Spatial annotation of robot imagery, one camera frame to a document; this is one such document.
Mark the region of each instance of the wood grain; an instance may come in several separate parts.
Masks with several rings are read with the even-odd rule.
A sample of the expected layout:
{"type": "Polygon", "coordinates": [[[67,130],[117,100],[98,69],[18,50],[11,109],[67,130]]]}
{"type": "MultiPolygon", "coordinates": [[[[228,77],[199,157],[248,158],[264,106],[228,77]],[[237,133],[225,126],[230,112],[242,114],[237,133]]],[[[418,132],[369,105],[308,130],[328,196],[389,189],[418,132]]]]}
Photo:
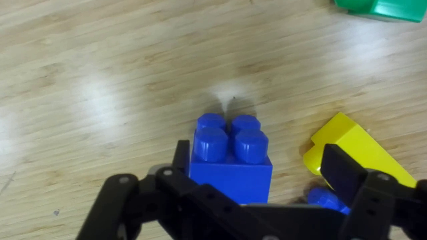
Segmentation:
{"type": "Polygon", "coordinates": [[[262,120],[273,202],[304,194],[304,146],[338,110],[427,176],[426,22],[329,0],[27,0],[0,1],[0,34],[0,238],[74,238],[106,177],[170,162],[207,110],[262,120]]]}

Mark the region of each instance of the yellow lego brick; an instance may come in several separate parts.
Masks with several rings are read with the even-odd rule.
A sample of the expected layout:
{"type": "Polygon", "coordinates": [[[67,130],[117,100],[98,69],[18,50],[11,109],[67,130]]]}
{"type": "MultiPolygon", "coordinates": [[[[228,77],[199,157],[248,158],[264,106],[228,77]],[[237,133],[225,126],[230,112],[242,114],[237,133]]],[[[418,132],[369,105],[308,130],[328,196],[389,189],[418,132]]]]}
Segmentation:
{"type": "Polygon", "coordinates": [[[386,172],[404,185],[414,188],[417,180],[373,138],[357,121],[340,112],[312,137],[314,146],[304,156],[306,166],[321,176],[324,148],[338,144],[362,166],[386,172]]]}

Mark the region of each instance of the blue toy block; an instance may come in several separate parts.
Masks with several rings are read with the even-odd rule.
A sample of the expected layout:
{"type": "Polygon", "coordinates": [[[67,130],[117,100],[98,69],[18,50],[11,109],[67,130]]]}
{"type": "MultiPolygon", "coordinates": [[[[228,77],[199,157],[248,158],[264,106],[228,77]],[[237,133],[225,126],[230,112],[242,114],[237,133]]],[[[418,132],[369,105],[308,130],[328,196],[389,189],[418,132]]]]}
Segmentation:
{"type": "Polygon", "coordinates": [[[336,209],[345,214],[350,213],[350,208],[334,192],[324,186],[313,188],[308,194],[308,201],[314,205],[336,209]]]}
{"type": "Polygon", "coordinates": [[[199,117],[189,176],[211,184],[240,204],[268,202],[273,164],[269,138],[257,117],[242,114],[232,129],[221,114],[199,117]]]}

